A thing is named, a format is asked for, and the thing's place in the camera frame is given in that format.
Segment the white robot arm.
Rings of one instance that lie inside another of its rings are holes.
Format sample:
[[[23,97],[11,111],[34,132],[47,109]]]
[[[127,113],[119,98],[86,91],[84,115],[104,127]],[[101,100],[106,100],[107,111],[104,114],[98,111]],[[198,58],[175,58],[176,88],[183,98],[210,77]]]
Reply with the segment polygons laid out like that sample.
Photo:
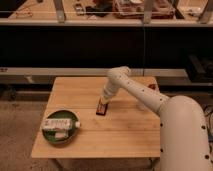
[[[161,171],[213,171],[202,107],[188,96],[168,97],[130,74],[126,66],[109,69],[101,102],[108,103],[123,88],[159,116]]]

